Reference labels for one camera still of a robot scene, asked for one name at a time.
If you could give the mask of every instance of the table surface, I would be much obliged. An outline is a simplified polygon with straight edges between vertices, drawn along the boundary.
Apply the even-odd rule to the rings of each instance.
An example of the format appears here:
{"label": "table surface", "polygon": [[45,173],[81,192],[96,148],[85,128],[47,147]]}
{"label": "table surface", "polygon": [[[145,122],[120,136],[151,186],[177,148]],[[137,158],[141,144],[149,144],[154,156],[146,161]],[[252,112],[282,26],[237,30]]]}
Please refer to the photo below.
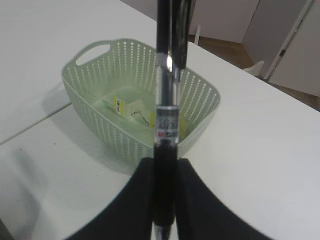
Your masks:
{"label": "table surface", "polygon": [[[0,17],[8,34],[0,47],[7,56],[0,58],[0,216],[16,239],[63,239],[110,203],[133,169],[108,155],[72,106],[35,123],[68,104],[60,70],[78,50],[123,37],[155,46],[156,24],[117,0],[16,11]],[[205,184],[271,238],[318,239],[320,113],[192,43],[187,66],[221,94],[185,156]]]}

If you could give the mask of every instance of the door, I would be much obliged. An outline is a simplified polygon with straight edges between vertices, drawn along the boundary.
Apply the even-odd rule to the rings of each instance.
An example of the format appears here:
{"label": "door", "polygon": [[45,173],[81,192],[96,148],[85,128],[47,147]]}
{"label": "door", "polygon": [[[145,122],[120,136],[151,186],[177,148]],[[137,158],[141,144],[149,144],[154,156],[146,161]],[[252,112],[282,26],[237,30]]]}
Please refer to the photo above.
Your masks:
{"label": "door", "polygon": [[309,9],[269,82],[320,97],[320,0]]}
{"label": "door", "polygon": [[264,61],[268,79],[312,0],[260,0],[242,44],[254,63]]}

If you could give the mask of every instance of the perforated basket wall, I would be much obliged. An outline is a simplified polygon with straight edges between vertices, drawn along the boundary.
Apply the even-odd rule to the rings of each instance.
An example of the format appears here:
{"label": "perforated basket wall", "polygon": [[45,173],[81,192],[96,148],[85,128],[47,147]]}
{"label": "perforated basket wall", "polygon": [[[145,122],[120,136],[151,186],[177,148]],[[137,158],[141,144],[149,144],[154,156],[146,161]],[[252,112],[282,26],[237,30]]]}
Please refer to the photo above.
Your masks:
{"label": "perforated basket wall", "polygon": [[[76,61],[100,45],[110,45],[108,52],[83,65]],[[153,156],[153,145],[146,145],[102,115],[93,106],[103,94],[122,86],[133,85],[151,95],[156,92],[156,51],[133,40],[104,40],[81,50],[62,69],[62,79],[73,107],[83,122],[117,158],[138,164]],[[178,145],[182,157],[198,140],[220,103],[217,89],[186,68],[181,72],[180,114],[188,121],[190,134]]]}

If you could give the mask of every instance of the floor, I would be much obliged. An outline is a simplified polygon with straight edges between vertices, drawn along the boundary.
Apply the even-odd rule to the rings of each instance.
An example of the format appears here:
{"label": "floor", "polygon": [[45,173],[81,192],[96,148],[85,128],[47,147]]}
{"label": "floor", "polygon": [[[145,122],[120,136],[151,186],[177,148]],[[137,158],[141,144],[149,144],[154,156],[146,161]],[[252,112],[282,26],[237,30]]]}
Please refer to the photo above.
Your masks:
{"label": "floor", "polygon": [[[189,35],[188,40],[190,42],[194,42],[195,36]],[[249,68],[254,65],[253,61],[241,43],[200,37],[198,45],[240,69]],[[270,85],[310,106],[311,108],[320,111],[320,97],[276,84],[270,83]]]}

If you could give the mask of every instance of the basket handle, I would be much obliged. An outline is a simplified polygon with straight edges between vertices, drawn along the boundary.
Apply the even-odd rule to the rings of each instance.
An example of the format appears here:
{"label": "basket handle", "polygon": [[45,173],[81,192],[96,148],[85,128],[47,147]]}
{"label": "basket handle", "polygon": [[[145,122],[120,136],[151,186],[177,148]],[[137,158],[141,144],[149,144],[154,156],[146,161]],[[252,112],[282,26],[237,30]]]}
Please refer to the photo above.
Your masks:
{"label": "basket handle", "polygon": [[101,45],[110,45],[110,48],[108,50],[108,52],[112,49],[112,46],[113,46],[113,40],[100,40],[100,41],[96,41],[96,42],[93,42],[93,43],[90,43],[89,45],[85,46],[83,49],[81,49],[74,57],[73,59],[69,62],[70,64],[72,65],[76,65],[76,61],[82,56],[84,55],[85,53],[87,53],[88,51],[90,51],[91,49],[94,49],[98,46],[101,46]]}

